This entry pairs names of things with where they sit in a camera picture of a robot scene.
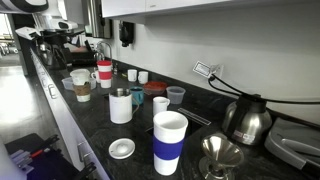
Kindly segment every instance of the blue band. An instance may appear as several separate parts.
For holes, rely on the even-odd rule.
[[[153,152],[157,157],[163,160],[175,159],[180,156],[183,141],[184,139],[174,144],[167,144],[159,141],[155,136],[153,136]]]

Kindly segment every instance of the electrical outlet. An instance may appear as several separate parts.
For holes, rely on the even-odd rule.
[[[224,66],[222,64],[218,64],[218,65],[213,65],[211,66],[211,74],[214,74],[215,76],[217,76],[219,79],[222,78],[222,73],[223,73],[223,68]],[[214,87],[219,87],[220,86],[220,81],[218,80],[213,80],[211,82],[211,84],[214,86]]]

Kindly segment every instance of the funnel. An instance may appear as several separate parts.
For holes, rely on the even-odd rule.
[[[243,152],[237,145],[222,134],[213,134],[202,140],[202,149],[206,157],[200,160],[199,168],[205,179],[234,179],[230,168],[241,164],[244,159]]]

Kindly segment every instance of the teal mug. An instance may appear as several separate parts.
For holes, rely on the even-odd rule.
[[[130,88],[132,94],[132,105],[139,105],[143,103],[144,100],[144,91],[142,87],[133,86]]]

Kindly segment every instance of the black granite countertop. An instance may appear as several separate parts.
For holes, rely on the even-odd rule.
[[[111,179],[203,179],[198,169],[199,160],[205,156],[200,147],[201,140],[205,136],[221,130],[220,125],[224,117],[224,110],[229,103],[234,101],[233,99],[170,78],[150,75],[152,79],[165,80],[168,85],[179,85],[187,89],[183,103],[181,105],[171,104],[168,110],[176,111],[183,107],[212,121],[209,126],[200,128],[186,138],[176,172],[171,176],[162,176],[154,169],[152,136],[146,132],[153,127],[153,96],[145,95],[144,104],[140,106],[130,122],[117,125],[110,120],[109,101],[105,95],[114,88],[141,85],[128,82],[119,73],[119,75],[112,77],[112,88],[102,89],[100,84],[97,84],[97,88],[91,91],[91,100],[80,103],[74,92],[65,90],[61,82],[61,79],[69,77],[67,70],[48,70],[48,72],[72,112],[76,123]],[[130,157],[122,160],[113,159],[108,153],[110,144],[119,138],[133,140],[136,147]],[[244,162],[234,169],[236,179],[308,179],[301,171],[269,153],[263,144],[247,146],[232,142],[237,144],[245,155]]]

